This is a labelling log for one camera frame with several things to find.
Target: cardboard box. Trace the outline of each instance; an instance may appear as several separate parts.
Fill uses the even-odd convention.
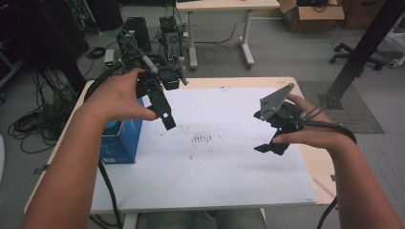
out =
[[[111,123],[101,138],[100,157],[105,164],[135,162],[142,120]]]
[[[289,31],[328,31],[335,20],[343,20],[343,8],[336,0],[322,8],[298,7],[294,0],[279,0],[283,21]]]
[[[346,30],[366,30],[384,3],[385,0],[341,0],[345,19],[337,24]]]
[[[263,10],[253,10],[252,16],[256,17],[282,17],[280,9],[263,9]]]

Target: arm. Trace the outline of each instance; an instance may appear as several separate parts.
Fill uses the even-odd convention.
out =
[[[313,109],[299,96],[291,94],[288,99],[304,112]],[[323,113],[314,119],[331,122]],[[403,228],[360,149],[348,137],[328,129],[305,127],[300,132],[279,135],[274,142],[308,144],[330,153],[336,174],[341,228]]]
[[[73,114],[22,228],[86,228],[104,126],[112,120],[156,118],[135,92],[139,70],[102,83]]]

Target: blue box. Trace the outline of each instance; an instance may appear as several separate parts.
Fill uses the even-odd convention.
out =
[[[142,120],[110,122],[101,138],[100,157],[105,164],[135,162]]]

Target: desk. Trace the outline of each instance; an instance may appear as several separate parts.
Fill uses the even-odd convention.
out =
[[[268,78],[257,78],[257,77],[250,77],[250,78],[191,78],[188,79],[189,80],[189,84],[186,87],[181,87],[182,89],[198,89],[198,88],[219,88],[219,87],[230,87],[230,88],[254,88],[254,87],[262,87],[262,88],[282,88],[284,86],[286,86],[288,83],[294,83],[296,84],[296,81],[291,78],[291,77],[268,77]],[[301,95],[301,92],[299,91],[298,87],[295,87],[294,90],[292,91],[294,94],[299,94]],[[77,109],[77,107],[80,106],[80,103],[83,99],[83,95],[80,97],[79,102],[77,103],[75,109]],[[59,142],[56,144],[55,149],[53,150],[52,156],[49,160],[49,163],[52,162],[54,154],[57,150],[59,146]],[[331,202],[331,200],[334,198],[335,195],[335,188],[334,188],[334,183],[331,181],[330,179],[330,175],[333,174],[333,168],[331,165],[331,161],[329,158],[329,155],[323,151],[323,150],[318,150],[318,149],[313,149],[311,147],[300,147],[301,152],[302,152],[302,157],[304,159],[304,161],[306,162],[306,166],[307,169],[309,171],[309,176],[310,176],[310,180],[312,181],[312,186],[315,190],[316,193],[316,197],[317,197],[317,204],[329,204]],[[107,172],[109,172],[109,169],[115,170],[117,167],[115,167],[116,165],[111,165],[111,166],[106,166],[107,167]],[[131,168],[135,168],[137,167],[137,164],[135,166],[133,165],[125,165],[126,167],[131,167]],[[116,190],[116,195],[117,195],[117,201],[118,201],[118,208],[120,208],[121,202],[119,202],[119,199],[122,199],[122,196],[119,195],[119,192]],[[97,199],[95,195],[94,198],[94,204],[92,206],[92,209],[95,208],[95,205],[103,205],[104,203],[95,203],[95,201],[99,201]],[[111,202],[108,198],[105,199],[106,204],[108,204],[108,208],[101,210],[101,208],[99,208],[98,210],[92,210],[92,214],[101,214],[101,213],[111,213],[112,212],[112,207],[111,207]],[[252,206],[260,206],[260,207],[268,207],[268,206],[274,206],[274,205],[263,205],[263,204],[252,204],[250,205],[250,207]],[[166,207],[162,207],[162,206],[156,206],[150,209],[139,209],[137,208],[139,206],[132,206],[131,209],[126,208],[123,212],[127,213],[126,214],[126,225],[129,225],[130,223],[128,223],[129,221],[131,221],[132,223],[136,223],[136,219],[138,218],[138,213],[139,212],[148,212],[148,211],[157,211],[157,209],[160,209],[161,211],[163,210],[186,210],[189,209],[188,206],[183,206],[183,207],[178,207],[177,209],[171,209],[170,206],[166,206]],[[224,205],[220,206],[221,208],[235,208],[238,206],[234,206],[234,204],[232,203],[228,203],[227,207],[225,207]]]
[[[207,21],[218,24],[218,22],[223,22],[224,20],[232,23],[239,21],[245,22],[244,35],[240,39],[247,67],[250,68],[254,65],[254,60],[250,48],[247,45],[247,37],[249,34],[252,10],[276,9],[278,7],[279,3],[276,0],[200,0],[177,3],[177,9],[179,11],[188,12],[190,68],[195,70],[198,67],[193,32],[194,20],[205,24]]]

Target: chair wheel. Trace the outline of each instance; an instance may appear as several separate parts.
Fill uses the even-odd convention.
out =
[[[376,71],[380,71],[380,70],[382,70],[382,66],[381,66],[381,65],[375,65],[375,66],[374,66],[374,69],[375,69]]]

